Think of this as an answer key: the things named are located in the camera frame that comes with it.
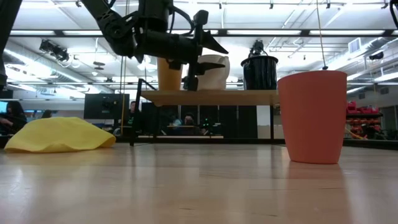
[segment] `ceiling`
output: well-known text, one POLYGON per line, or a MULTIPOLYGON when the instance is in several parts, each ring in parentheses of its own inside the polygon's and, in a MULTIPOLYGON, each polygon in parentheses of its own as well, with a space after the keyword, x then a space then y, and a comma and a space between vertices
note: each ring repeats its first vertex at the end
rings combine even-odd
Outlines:
MULTIPOLYGON (((126 11, 137 10, 137 1, 117 0, 114 10, 125 15, 126 11)), ((317 29, 318 17, 316 0, 273 0, 274 7, 270 8, 270 1, 260 0, 175 0, 174 4, 189 13, 191 17, 200 9, 210 12, 206 29, 317 29)), ((395 29, 390 12, 381 9, 384 0, 331 0, 331 7, 326 8, 326 1, 321 1, 319 8, 322 29, 395 29)), ((75 0, 24 0, 13 29, 96 29, 98 26, 86 8, 76 7, 75 0)), ((184 18, 176 16, 174 29, 188 29, 184 18)), ((348 49, 348 43, 356 37, 327 37, 323 38, 325 59, 348 49)), ((42 39, 49 39, 61 47, 67 48, 71 57, 78 58, 63 64, 70 71, 83 75, 89 80, 103 82, 106 78, 120 77, 122 58, 113 53, 104 38, 98 39, 96 49, 95 38, 67 38, 67 37, 10 37, 9 41, 29 49, 38 55, 42 39), (96 71, 94 76, 93 62, 103 62, 104 70, 96 71)), ((243 77, 240 66, 247 58, 249 48, 255 40, 261 39, 267 46, 269 55, 279 59, 277 75, 285 75, 318 70, 323 66, 320 38, 303 37, 216 37, 216 40, 229 51, 231 62, 230 77, 233 80, 243 77)), ((203 54, 214 54, 205 49, 203 54)), ((56 62, 53 57, 43 57, 56 62)), ((156 70, 145 70, 138 67, 135 58, 127 59, 126 76, 147 77, 149 81, 157 79, 156 70)))

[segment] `pink cup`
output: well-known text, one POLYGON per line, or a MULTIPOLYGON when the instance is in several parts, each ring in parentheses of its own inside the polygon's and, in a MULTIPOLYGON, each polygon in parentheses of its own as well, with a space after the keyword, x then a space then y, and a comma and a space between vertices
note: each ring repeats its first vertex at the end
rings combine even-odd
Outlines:
POLYGON ((303 72, 278 81, 287 150, 295 162, 336 164, 346 121, 347 74, 303 72))

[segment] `beige container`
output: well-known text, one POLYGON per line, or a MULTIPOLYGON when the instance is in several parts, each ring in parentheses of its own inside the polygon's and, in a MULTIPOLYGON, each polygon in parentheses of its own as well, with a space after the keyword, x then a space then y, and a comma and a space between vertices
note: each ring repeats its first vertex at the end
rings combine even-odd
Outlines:
POLYGON ((166 59, 157 59, 157 78, 159 90, 171 91, 181 89, 182 66, 180 70, 169 69, 166 59))

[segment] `yellow cloth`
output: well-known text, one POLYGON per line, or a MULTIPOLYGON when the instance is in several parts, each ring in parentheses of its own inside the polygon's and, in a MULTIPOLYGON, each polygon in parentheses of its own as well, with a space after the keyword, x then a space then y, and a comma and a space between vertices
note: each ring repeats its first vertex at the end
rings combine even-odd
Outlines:
POLYGON ((45 118, 27 123, 4 148, 6 152, 77 152, 111 147, 116 138, 80 118, 45 118))

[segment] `black bin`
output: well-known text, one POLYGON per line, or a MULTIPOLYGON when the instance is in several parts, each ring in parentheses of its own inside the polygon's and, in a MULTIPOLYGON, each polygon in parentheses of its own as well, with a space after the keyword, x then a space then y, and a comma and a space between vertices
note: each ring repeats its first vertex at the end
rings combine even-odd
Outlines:
POLYGON ((242 61, 245 90, 276 90, 276 64, 278 59, 260 55, 242 61))

